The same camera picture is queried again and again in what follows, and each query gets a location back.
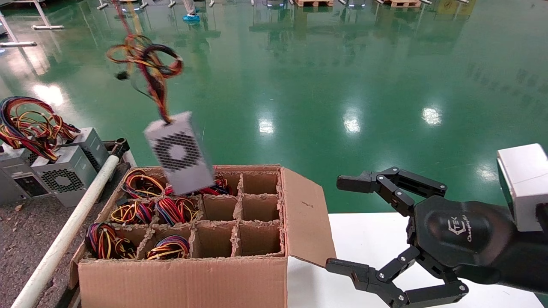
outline wooden pallet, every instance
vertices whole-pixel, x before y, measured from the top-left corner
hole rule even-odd
[[[419,0],[386,0],[384,4],[389,4],[393,8],[418,8]]]
[[[327,0],[327,1],[318,1],[318,0],[295,0],[295,3],[300,6],[304,7],[306,5],[310,5],[312,3],[313,7],[319,7],[319,5],[326,5],[328,7],[333,6],[333,0]]]

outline cable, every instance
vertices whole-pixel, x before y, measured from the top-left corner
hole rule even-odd
[[[116,74],[116,78],[123,80],[130,78],[132,75],[133,65],[141,71],[147,82],[147,91],[143,92],[138,89],[132,80],[132,86],[152,99],[158,106],[160,117],[168,124],[172,122],[167,110],[167,85],[166,79],[180,75],[184,69],[182,58],[175,53],[171,48],[153,44],[150,39],[143,35],[134,35],[124,18],[124,14],[118,0],[113,0],[112,3],[116,7],[118,16],[122,19],[122,23],[127,32],[127,37],[123,44],[112,46],[106,53],[109,60],[118,64],[125,64],[125,71]],[[122,52],[123,58],[116,59],[113,54]],[[170,65],[162,63],[158,57],[158,53],[165,53],[174,59]]]
[[[146,259],[186,259],[189,256],[189,251],[189,242],[184,237],[180,235],[170,235],[159,240],[154,248],[146,253]]]
[[[196,192],[192,192],[189,195],[231,195],[232,187],[229,185],[228,180],[226,180],[222,175],[215,175],[215,185],[211,187],[202,188]]]
[[[175,201],[168,197],[163,198],[156,202],[155,208],[172,227],[176,223],[184,224],[193,221],[199,212],[191,200],[183,197],[177,198]]]
[[[134,201],[126,203],[115,209],[110,217],[113,222],[119,224],[150,224],[152,222],[152,206],[151,203],[141,203]]]
[[[170,185],[166,186],[157,179],[146,175],[142,169],[133,169],[128,172],[123,182],[122,190],[135,199],[173,194],[173,188]]]
[[[19,108],[36,105],[45,113],[35,110],[19,114]],[[58,158],[54,151],[64,140],[72,141],[73,133],[80,130],[65,123],[48,104],[26,96],[11,96],[0,102],[0,139],[14,149],[26,147],[33,153],[50,161]]]
[[[107,223],[91,224],[85,234],[85,245],[97,259],[135,259],[136,248],[124,237],[117,237]]]

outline black robotic gripper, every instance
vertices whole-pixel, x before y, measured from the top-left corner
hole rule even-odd
[[[458,278],[548,293],[548,237],[543,232],[518,232],[505,207],[447,200],[445,184],[397,167],[339,176],[337,188],[376,192],[409,216],[409,248],[382,269],[339,259],[326,262],[329,272],[349,276],[356,289],[378,295],[390,307],[455,303],[469,291]],[[424,200],[415,204],[404,191]],[[415,262],[444,284],[408,291],[396,287],[392,281]]]

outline green epoxy floor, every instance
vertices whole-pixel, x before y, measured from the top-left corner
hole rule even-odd
[[[157,164],[142,134],[156,107],[104,56],[124,38],[114,8],[49,1],[65,30],[31,30],[39,18],[26,4],[2,9],[38,46],[0,54],[1,96],[41,98],[103,139],[127,138],[140,165]],[[446,183],[450,199],[504,204],[496,150],[548,149],[548,2],[477,0],[455,20],[449,0],[422,17],[372,1],[317,12],[197,3],[194,26],[180,3],[151,2],[138,16],[145,35],[183,57],[169,109],[193,111],[214,164],[279,163],[321,184],[333,213],[379,212],[391,208],[338,191],[337,175],[398,166]]]

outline person's leg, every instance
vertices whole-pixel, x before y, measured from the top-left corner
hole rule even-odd
[[[185,9],[188,15],[196,15],[196,7],[194,6],[194,0],[182,0],[185,4]]]
[[[196,7],[194,6],[194,0],[182,0],[185,4],[187,15],[183,16],[184,21],[200,21],[200,17],[196,15]]]

